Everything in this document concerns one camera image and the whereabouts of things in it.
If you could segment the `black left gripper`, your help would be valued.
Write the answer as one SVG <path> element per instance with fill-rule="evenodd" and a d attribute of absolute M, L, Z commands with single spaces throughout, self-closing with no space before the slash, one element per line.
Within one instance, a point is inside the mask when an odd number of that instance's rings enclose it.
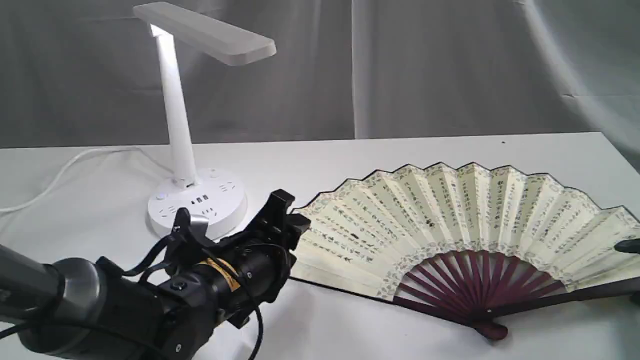
<path fill-rule="evenodd" d="M 262 303 L 274 303 L 297 262 L 293 251 L 311 221 L 288 213 L 295 196 L 272 191 L 245 230 L 210 248 L 210 266 L 227 284 L 218 306 L 229 324 L 240 329 Z"/>

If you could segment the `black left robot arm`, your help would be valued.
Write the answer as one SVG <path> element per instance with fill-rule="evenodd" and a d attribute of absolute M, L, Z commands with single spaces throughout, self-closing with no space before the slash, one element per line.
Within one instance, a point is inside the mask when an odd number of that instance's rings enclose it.
<path fill-rule="evenodd" d="M 168 235 L 132 269 L 107 257 L 50 264 L 1 248 L 1 337 L 18 335 L 33 353 L 65 360 L 191 360 L 224 322 L 274 303 L 297 262 L 311 220 L 288 213 L 294 196 L 273 191 L 247 227 L 218 242 L 208 219 L 177 210 Z"/>

